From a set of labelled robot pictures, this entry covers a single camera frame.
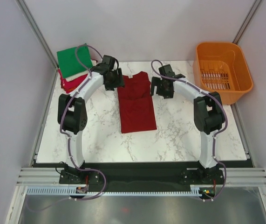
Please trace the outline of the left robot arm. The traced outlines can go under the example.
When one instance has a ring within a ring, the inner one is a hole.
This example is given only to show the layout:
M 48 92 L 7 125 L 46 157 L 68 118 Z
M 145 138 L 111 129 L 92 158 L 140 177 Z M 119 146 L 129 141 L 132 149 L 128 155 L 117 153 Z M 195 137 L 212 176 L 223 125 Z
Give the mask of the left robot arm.
M 69 177 L 75 183 L 82 183 L 86 178 L 82 149 L 82 133 L 88 122 L 86 103 L 101 86 L 107 91 L 124 87 L 122 69 L 112 56 L 104 55 L 79 87 L 59 96 L 57 120 L 67 141 L 66 164 L 72 168 Z

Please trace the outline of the dark red t shirt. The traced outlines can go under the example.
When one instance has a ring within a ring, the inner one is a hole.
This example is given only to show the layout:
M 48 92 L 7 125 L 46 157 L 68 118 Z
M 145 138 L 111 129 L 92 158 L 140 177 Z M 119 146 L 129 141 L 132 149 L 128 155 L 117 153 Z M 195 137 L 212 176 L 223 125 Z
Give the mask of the dark red t shirt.
M 157 129 L 148 73 L 124 76 L 124 87 L 117 88 L 121 133 Z

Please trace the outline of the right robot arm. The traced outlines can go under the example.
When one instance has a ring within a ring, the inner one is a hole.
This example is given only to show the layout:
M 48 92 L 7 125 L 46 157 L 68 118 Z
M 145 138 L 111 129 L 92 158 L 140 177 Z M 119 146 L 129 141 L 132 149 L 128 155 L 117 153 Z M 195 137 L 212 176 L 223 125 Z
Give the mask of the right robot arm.
M 159 77 L 151 79 L 150 94 L 164 99 L 173 98 L 175 93 L 193 103 L 194 124 L 200 132 L 200 158 L 197 178 L 201 183 L 209 183 L 218 169 L 215 156 L 216 136 L 228 125 L 226 112 L 218 92 L 207 92 L 188 81 L 182 74 L 175 74 L 171 65 L 162 65 Z

